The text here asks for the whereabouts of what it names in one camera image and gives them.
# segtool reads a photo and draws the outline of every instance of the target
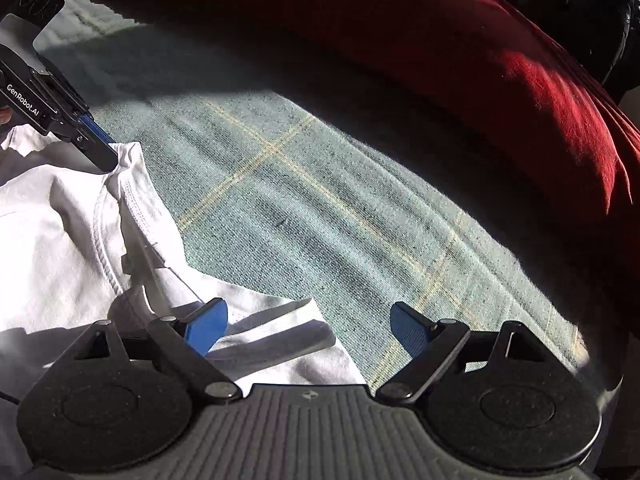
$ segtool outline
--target silver screw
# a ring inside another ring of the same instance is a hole
[[[216,399],[230,399],[238,391],[238,387],[233,383],[211,383],[204,389],[209,397]]]
[[[387,383],[380,388],[380,393],[388,399],[401,400],[411,397],[414,391],[404,383]]]

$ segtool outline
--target red fabric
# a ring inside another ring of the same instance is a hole
[[[640,283],[640,134],[503,0],[208,1],[298,32],[450,110],[619,265],[620,290]]]

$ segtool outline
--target ribbed gray panel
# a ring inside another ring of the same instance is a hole
[[[254,386],[211,406],[177,445],[101,480],[492,480],[444,453],[413,412],[372,400],[362,386]],[[578,468],[546,478],[582,480]]]

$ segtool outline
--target green plaid fabric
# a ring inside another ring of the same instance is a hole
[[[205,33],[66,0],[36,42],[115,139],[142,144],[190,265],[315,297],[374,388],[408,361],[398,300],[476,330],[521,320],[596,394],[615,386],[606,298],[460,128],[292,38]]]

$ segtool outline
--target white t-shirt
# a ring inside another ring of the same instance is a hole
[[[107,175],[30,126],[0,146],[1,391],[22,398],[98,319],[131,330],[215,297],[228,304],[228,329],[207,358],[245,394],[254,383],[365,382],[338,340],[286,360],[332,336],[313,299],[267,296],[187,265],[138,143],[113,145],[120,164]],[[0,476],[31,465],[16,412],[0,400]]]

